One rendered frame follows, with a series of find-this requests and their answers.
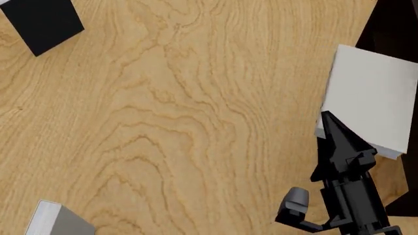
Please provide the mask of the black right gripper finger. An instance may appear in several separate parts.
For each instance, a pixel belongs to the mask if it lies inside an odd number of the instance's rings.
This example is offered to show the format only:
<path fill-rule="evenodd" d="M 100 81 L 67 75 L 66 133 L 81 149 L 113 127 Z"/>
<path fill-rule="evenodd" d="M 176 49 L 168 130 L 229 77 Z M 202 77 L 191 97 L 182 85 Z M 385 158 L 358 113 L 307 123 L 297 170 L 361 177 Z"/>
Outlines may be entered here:
<path fill-rule="evenodd" d="M 310 181 L 321 181 L 326 178 L 333 148 L 334 146 L 326 138 L 317 137 L 317 166 L 310 176 Z"/>
<path fill-rule="evenodd" d="M 329 111 L 322 112 L 327 160 L 337 172 L 367 172 L 376 165 L 376 148 L 363 140 Z"/>

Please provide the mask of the large white box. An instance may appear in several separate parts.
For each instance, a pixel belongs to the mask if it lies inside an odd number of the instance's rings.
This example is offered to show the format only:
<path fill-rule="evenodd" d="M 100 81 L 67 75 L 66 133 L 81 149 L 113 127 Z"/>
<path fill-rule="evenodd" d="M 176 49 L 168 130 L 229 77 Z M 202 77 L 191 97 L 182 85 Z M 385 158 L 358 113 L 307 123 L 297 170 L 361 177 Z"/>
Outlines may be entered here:
<path fill-rule="evenodd" d="M 408 149 L 418 86 L 418 63 L 338 45 L 321 111 L 397 159 Z"/>

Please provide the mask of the small grey block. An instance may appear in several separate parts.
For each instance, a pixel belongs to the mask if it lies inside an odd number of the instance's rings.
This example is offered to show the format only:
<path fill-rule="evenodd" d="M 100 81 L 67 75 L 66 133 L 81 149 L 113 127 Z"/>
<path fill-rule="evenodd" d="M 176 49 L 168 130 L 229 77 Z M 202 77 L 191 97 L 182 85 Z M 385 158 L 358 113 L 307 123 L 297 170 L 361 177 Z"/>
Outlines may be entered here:
<path fill-rule="evenodd" d="M 95 235 L 95 228 L 64 205 L 40 200 L 25 235 Z"/>

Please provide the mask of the black box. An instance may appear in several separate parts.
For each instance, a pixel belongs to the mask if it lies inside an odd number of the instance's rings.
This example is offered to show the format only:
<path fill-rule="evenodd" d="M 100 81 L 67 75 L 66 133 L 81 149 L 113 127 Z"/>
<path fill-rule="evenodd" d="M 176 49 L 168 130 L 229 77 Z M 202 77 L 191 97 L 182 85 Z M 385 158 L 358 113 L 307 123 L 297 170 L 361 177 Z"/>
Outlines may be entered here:
<path fill-rule="evenodd" d="M 34 56 L 84 30 L 71 0 L 0 0 L 0 10 Z"/>

